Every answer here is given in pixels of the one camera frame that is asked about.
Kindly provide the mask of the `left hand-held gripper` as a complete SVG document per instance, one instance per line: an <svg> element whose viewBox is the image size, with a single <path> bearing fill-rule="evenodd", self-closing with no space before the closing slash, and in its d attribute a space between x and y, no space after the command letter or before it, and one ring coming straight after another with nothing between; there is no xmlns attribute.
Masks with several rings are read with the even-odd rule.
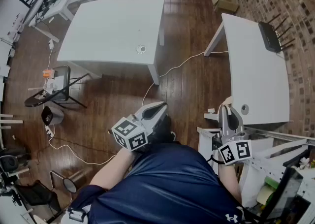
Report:
<svg viewBox="0 0 315 224"><path fill-rule="evenodd" d="M116 142L129 152L151 144L153 129L167 116L167 109L166 102L153 102L142 106L135 114L122 117L111 128Z"/></svg>

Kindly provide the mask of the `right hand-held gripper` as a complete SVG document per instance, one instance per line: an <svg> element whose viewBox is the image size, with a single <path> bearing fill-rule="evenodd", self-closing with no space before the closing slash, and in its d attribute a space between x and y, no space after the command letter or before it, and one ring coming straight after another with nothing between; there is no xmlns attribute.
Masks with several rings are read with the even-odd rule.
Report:
<svg viewBox="0 0 315 224"><path fill-rule="evenodd" d="M243 119L236 109L230 108L230 111L228 124L228 109L225 105L222 105L219 109L219 124L222 132L228 134L229 128L231 128L239 133L222 136L218 132L212 137L212 150L217 150L222 159L216 159L212 154L212 161L222 165L232 165L252 158L252 143L249 135L243 131Z"/></svg>

